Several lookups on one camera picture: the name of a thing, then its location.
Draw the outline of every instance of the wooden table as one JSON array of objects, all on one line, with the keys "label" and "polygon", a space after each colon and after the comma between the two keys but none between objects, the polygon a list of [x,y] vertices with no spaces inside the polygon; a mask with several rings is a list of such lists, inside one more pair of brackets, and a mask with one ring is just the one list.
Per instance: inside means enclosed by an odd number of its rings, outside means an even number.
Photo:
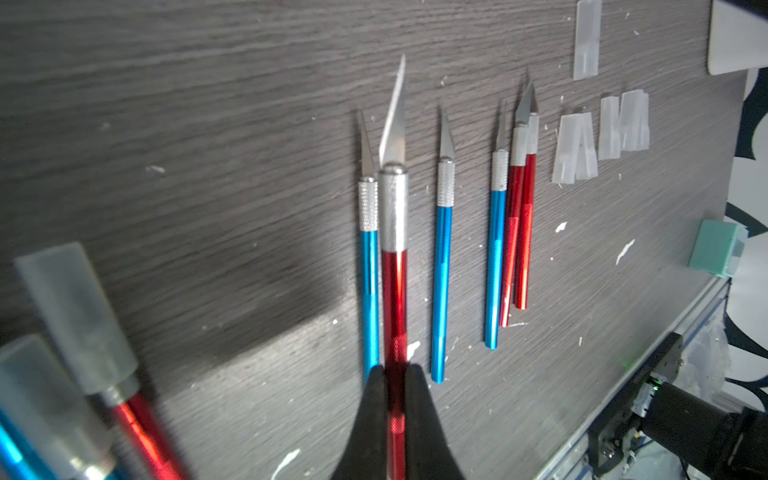
[{"label": "wooden table", "polygon": [[[706,72],[709,4],[606,0],[600,74],[574,82],[571,0],[3,2],[2,340],[40,329],[10,259],[80,240],[192,477],[269,478],[301,448],[278,478],[327,478],[361,392],[354,110],[378,146],[405,52],[412,361],[429,364],[442,101],[457,190],[431,392],[468,478],[530,478],[708,278],[686,264],[723,213],[744,86]],[[495,114],[527,74],[531,305],[492,353]],[[650,150],[549,183],[560,115],[592,111],[597,133],[600,98],[633,88]]]}]

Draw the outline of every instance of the blue aluminum handle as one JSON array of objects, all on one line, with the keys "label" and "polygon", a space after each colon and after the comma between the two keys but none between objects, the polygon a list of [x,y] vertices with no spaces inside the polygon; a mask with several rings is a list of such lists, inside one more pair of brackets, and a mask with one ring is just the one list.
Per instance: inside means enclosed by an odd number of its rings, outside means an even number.
[{"label": "blue aluminum handle", "polygon": [[109,474],[107,478],[104,480],[128,480],[128,475],[125,473],[125,470],[123,470],[119,465],[115,467],[114,470],[112,470],[112,473]]},{"label": "blue aluminum handle", "polygon": [[56,480],[22,434],[0,412],[0,465],[11,480]]},{"label": "blue aluminum handle", "polygon": [[448,329],[448,280],[451,264],[451,207],[437,209],[435,292],[432,298],[432,380],[445,378],[445,334]]},{"label": "blue aluminum handle", "polygon": [[491,190],[491,228],[488,232],[488,289],[485,292],[485,346],[491,350],[496,350],[498,339],[498,308],[502,292],[506,200],[506,190]]},{"label": "blue aluminum handle", "polygon": [[379,364],[379,232],[360,232],[362,252],[362,363],[365,378]]}]

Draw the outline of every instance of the green sponge block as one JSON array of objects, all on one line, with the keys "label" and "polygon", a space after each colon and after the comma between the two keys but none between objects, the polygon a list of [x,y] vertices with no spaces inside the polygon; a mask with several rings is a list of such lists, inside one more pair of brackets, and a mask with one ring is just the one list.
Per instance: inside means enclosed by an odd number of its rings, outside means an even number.
[{"label": "green sponge block", "polygon": [[721,277],[733,276],[744,252],[746,238],[746,228],[741,225],[703,220],[688,266]]}]

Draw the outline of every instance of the red aluminum handle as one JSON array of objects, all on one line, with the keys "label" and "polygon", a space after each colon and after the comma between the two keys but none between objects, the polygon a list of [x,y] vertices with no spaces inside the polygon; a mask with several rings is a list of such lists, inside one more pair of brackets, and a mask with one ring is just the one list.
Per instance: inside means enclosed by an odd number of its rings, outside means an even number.
[{"label": "red aluminum handle", "polygon": [[509,324],[509,306],[512,300],[512,284],[515,278],[518,226],[522,212],[523,176],[525,167],[510,167],[507,183],[506,231],[504,234],[504,260],[502,263],[502,304],[498,313],[499,326]]},{"label": "red aluminum handle", "polygon": [[152,476],[157,480],[185,480],[181,464],[171,451],[149,403],[140,393],[113,407],[112,413],[141,453]]},{"label": "red aluminum handle", "polygon": [[406,478],[406,252],[382,252],[384,304],[384,370],[389,387],[389,474]]},{"label": "red aluminum handle", "polygon": [[520,250],[515,303],[520,310],[528,306],[528,266],[531,262],[531,230],[533,227],[533,196],[536,184],[536,154],[529,154],[523,180],[523,208],[520,220]]}]

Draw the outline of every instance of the metal blade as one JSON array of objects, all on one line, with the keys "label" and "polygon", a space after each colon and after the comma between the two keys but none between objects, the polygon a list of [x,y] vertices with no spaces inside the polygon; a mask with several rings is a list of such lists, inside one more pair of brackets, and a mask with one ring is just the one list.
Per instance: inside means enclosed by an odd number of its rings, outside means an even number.
[{"label": "metal blade", "polygon": [[400,69],[397,71],[395,89],[392,91],[392,101],[389,102],[389,112],[386,115],[384,134],[379,145],[379,163],[406,164],[406,112],[405,96],[402,94],[406,76],[406,56],[400,58]]},{"label": "metal blade", "polygon": [[453,135],[451,135],[451,124],[448,123],[448,112],[442,109],[442,122],[440,125],[440,160],[454,161],[456,151],[453,147]]},{"label": "metal blade", "polygon": [[362,117],[362,110],[358,111],[360,122],[360,160],[362,161],[362,176],[376,178],[376,166],[373,164],[371,144],[368,142],[366,121]]},{"label": "metal blade", "polygon": [[523,98],[520,99],[518,109],[515,111],[515,125],[527,125],[531,117],[531,98],[533,97],[533,82],[528,84]]},{"label": "metal blade", "polygon": [[531,82],[531,113],[538,113],[538,104],[536,103],[536,88],[533,86],[533,82]]},{"label": "metal blade", "polygon": [[498,114],[498,133],[496,134],[496,150],[507,150],[507,102],[502,103],[502,110]]}]

